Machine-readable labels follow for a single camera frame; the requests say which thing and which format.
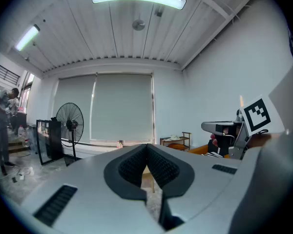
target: person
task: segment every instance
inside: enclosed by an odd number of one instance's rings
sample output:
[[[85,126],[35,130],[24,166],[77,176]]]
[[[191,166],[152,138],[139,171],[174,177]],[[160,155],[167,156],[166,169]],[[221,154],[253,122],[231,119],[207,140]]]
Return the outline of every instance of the person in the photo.
[[[14,134],[18,134],[18,129],[16,129],[16,115],[20,107],[20,101],[18,98],[10,99],[9,100],[9,121],[12,127],[12,130],[14,131]]]
[[[17,88],[13,88],[10,93],[5,89],[0,92],[0,167],[3,175],[7,174],[5,165],[9,167],[15,166],[15,164],[9,161],[8,116],[5,109],[8,106],[9,99],[14,99],[17,96],[19,96]]]

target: fan grille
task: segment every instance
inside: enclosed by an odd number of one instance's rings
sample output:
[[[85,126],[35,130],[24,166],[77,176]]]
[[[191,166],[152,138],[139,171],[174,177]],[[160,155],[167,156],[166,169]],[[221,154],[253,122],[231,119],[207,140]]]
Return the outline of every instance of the fan grille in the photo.
[[[71,147],[72,133],[69,131],[67,124],[69,121],[75,121],[77,127],[74,130],[74,143],[77,144],[84,132],[84,118],[80,108],[74,103],[66,103],[57,112],[57,121],[61,122],[61,139],[64,146]]]

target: black vent grille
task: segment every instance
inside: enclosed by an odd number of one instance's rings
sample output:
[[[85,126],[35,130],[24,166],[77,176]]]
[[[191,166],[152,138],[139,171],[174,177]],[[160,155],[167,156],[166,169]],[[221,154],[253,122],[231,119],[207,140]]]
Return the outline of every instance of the black vent grille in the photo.
[[[176,164],[152,149],[148,150],[147,166],[161,188],[173,181],[180,172]]]
[[[223,165],[213,165],[212,167],[215,170],[219,170],[222,171],[224,173],[228,173],[228,174],[235,174],[236,172],[236,168],[232,168],[232,167],[228,167],[228,166],[223,166]]]
[[[147,152],[145,149],[124,160],[119,166],[119,174],[135,186],[141,187],[144,169],[147,166]]]
[[[52,226],[54,221],[61,214],[77,188],[63,185],[58,191],[37,211],[34,215],[42,223]]]

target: wooden side table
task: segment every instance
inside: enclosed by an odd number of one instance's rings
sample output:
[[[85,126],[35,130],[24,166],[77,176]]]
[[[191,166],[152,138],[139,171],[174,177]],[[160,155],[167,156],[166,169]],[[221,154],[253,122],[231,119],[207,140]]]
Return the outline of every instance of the wooden side table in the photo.
[[[161,138],[160,144],[165,146],[165,143],[171,143],[168,145],[168,147],[170,147],[170,148],[177,149],[180,151],[184,151],[185,149],[190,150],[190,135],[191,135],[191,133],[188,133],[188,132],[182,132],[182,133],[183,133],[183,136],[179,137],[180,138],[179,140],[165,140],[165,139]],[[181,140],[183,140],[183,144],[175,143],[175,142],[181,141]],[[188,140],[188,146],[185,145],[185,140]]]

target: roller blind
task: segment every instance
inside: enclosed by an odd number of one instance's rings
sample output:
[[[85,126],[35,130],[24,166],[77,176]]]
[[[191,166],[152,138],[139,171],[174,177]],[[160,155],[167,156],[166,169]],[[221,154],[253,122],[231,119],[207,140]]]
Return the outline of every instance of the roller blind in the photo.
[[[65,103],[75,103],[81,110],[84,118],[84,132],[80,142],[90,142],[90,104],[93,84],[96,76],[83,76],[59,81],[55,94],[53,116],[56,116],[59,108]]]
[[[91,139],[153,139],[151,75],[98,75],[91,124]]]

